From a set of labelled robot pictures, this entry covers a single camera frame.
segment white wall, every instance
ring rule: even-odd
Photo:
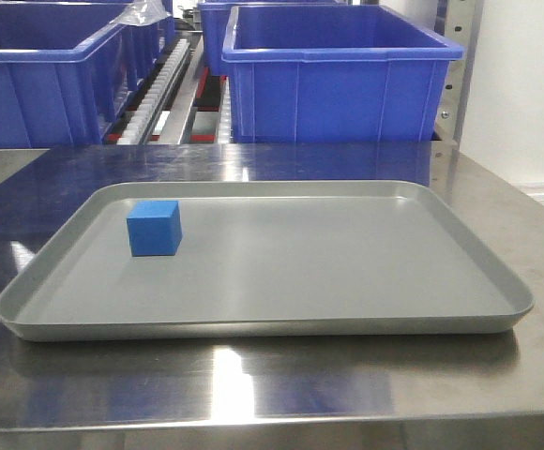
[[[395,9],[414,23],[434,28],[439,0],[381,0],[379,3]]]
[[[461,151],[510,183],[544,182],[544,0],[485,0]]]

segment plastic bag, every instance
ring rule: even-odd
[[[124,25],[147,26],[171,17],[160,0],[134,0],[114,22]]]

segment red strip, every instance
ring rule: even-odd
[[[190,140],[193,143],[212,143],[216,139],[213,134],[193,134]]]
[[[201,95],[205,90],[205,83],[207,82],[207,76],[209,75],[209,67],[204,69],[204,73],[201,74],[201,79],[199,80],[199,86],[197,87],[197,93],[195,98],[201,98]]]

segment tray rim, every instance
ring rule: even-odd
[[[248,187],[294,187],[295,185],[300,186],[301,188],[305,189],[306,193],[291,193],[290,191],[287,192],[280,192],[275,194],[266,194],[266,195],[252,195],[252,189],[249,189]],[[241,195],[212,195],[211,193],[207,196],[179,196],[179,199],[182,198],[192,198],[192,199],[198,199],[198,198],[220,198],[220,199],[228,199],[228,198],[237,198],[237,197],[253,197],[253,198],[279,198],[279,197],[292,197],[292,198],[338,198],[338,197],[346,197],[345,195],[340,195],[337,193],[332,194],[324,194],[320,192],[314,192],[317,187],[322,186],[329,186],[333,185],[338,188],[345,187],[345,188],[356,188],[361,186],[384,186],[385,188],[405,188],[405,189],[414,189],[417,192],[421,192],[422,196],[426,196],[427,198],[432,198],[432,202],[435,202],[435,204],[439,205],[441,208],[444,208],[447,210],[447,212],[453,217],[455,226],[464,228],[469,236],[475,240],[475,244],[479,245],[483,251],[485,251],[488,255],[490,255],[494,260],[500,265],[502,269],[506,271],[506,274],[510,277],[510,279],[515,280],[515,282],[518,284],[518,287],[524,294],[527,296],[528,301],[525,302],[527,305],[523,308],[518,308],[514,312],[511,313],[496,313],[496,314],[478,314],[478,315],[465,315],[465,316],[445,316],[445,317],[437,317],[437,316],[413,316],[413,317],[372,317],[372,318],[337,318],[337,319],[298,319],[298,320],[261,320],[261,321],[219,321],[219,322],[95,322],[95,323],[59,323],[59,322],[49,322],[49,323],[29,323],[29,322],[18,322],[16,321],[16,316],[21,310],[21,308],[17,308],[15,313],[13,314],[12,318],[9,318],[6,312],[4,312],[2,309],[4,308],[4,304],[7,303],[7,301],[11,301],[12,299],[9,298],[11,296],[11,292],[18,287],[18,285],[23,284],[25,281],[25,278],[27,277],[27,273],[33,270],[33,268],[40,262],[40,256],[42,253],[47,253],[51,251],[55,251],[54,248],[56,248],[57,245],[59,245],[59,241],[64,239],[62,236],[66,236],[66,233],[68,231],[68,228],[72,226],[76,221],[82,220],[82,215],[85,213],[85,207],[89,203],[98,203],[97,207],[99,210],[102,210],[104,207],[106,207],[108,204],[111,204],[113,202],[119,202],[126,199],[140,199],[143,198],[138,195],[133,195],[131,197],[125,196],[124,191],[126,188],[135,188],[137,186],[142,186],[144,188],[149,187],[160,187],[162,189],[165,189],[165,187],[170,186],[178,186],[182,188],[191,188],[191,187],[200,187],[200,188],[234,188],[237,187],[239,189],[247,188],[249,189],[248,192],[241,193]],[[108,194],[110,191],[114,191],[116,193],[115,198],[108,199]],[[360,198],[367,198],[367,197],[379,197],[379,195],[350,195],[350,197],[360,197]],[[394,195],[395,197],[404,198],[404,199],[412,199],[415,198],[416,200],[420,200],[419,196],[402,196],[402,195]],[[77,234],[81,235],[88,226],[92,223],[92,220],[89,220],[87,223],[84,223],[82,226],[78,227]],[[74,236],[71,239],[67,239],[68,242],[65,246],[59,248],[60,258],[63,257],[75,244],[77,241],[78,236]],[[19,300],[17,303],[17,306],[22,306],[26,303],[27,299],[24,298],[23,300]],[[66,220],[66,222],[55,232],[51,238],[45,243],[45,245],[37,252],[35,257],[32,259],[32,261],[27,264],[23,270],[21,270],[6,286],[6,288],[0,292],[0,322],[7,327],[10,331],[12,331],[16,336],[22,339],[27,340],[36,340],[40,341],[43,339],[35,339],[35,338],[28,338],[26,337],[26,333],[23,331],[25,328],[74,328],[74,327],[99,327],[99,326],[116,326],[116,327],[122,327],[122,328],[131,328],[131,327],[177,327],[177,328],[191,328],[191,327],[208,327],[208,326],[216,326],[221,324],[228,324],[228,325],[264,325],[264,324],[283,324],[283,325],[289,325],[292,323],[299,323],[299,324],[307,324],[307,323],[320,323],[320,322],[363,322],[363,321],[377,321],[377,320],[401,320],[401,321],[455,321],[455,320],[465,320],[465,319],[475,319],[480,320],[483,318],[502,318],[502,319],[510,319],[512,324],[508,326],[507,328],[500,328],[495,331],[489,331],[489,332],[483,332],[483,331],[477,331],[477,332],[463,332],[465,334],[483,334],[483,333],[496,333],[496,332],[503,332],[511,329],[513,325],[515,325],[524,315],[526,315],[534,306],[535,306],[535,296],[533,295],[532,291],[528,287],[527,283],[516,273],[514,272],[509,265],[507,265],[499,255],[497,255],[490,246],[488,246],[480,237],[476,235],[476,233],[466,225],[466,223],[457,215],[453,209],[446,204],[446,202],[441,199],[435,192],[433,192],[429,187],[419,185],[417,183],[409,182],[409,181],[399,181],[399,180],[298,180],[298,181],[250,181],[248,183],[246,182],[212,182],[212,181],[196,181],[196,182],[188,182],[188,181],[179,181],[179,182],[124,182],[124,183],[116,183],[112,185],[108,185],[106,187],[101,187],[97,189],[91,196],[86,199],[81,206],[78,207],[78,209]],[[307,333],[307,335],[312,336],[323,333]],[[333,335],[338,334],[349,334],[349,333],[333,333]],[[390,334],[413,334],[413,333],[400,333],[400,332],[391,332]],[[258,332],[253,334],[241,334],[241,335],[234,335],[234,334],[226,334],[226,333],[220,333],[220,336],[299,336],[298,334],[259,334]],[[216,334],[208,333],[206,335],[199,335],[204,337],[215,337]],[[113,339],[123,339],[123,337],[114,337]],[[88,340],[85,338],[74,338],[74,339],[58,339],[58,340]]]

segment metal rail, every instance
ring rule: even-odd
[[[178,88],[178,93],[174,99],[174,107],[159,134],[157,143],[186,143],[189,140],[190,129],[195,120],[196,112],[193,102],[204,72],[203,38],[201,35],[195,35],[195,38],[198,38],[198,40],[189,68]]]
[[[189,58],[189,50],[189,42],[180,39],[149,87],[136,113],[132,115],[118,144],[136,145],[149,141],[159,113],[180,79],[182,67]]]

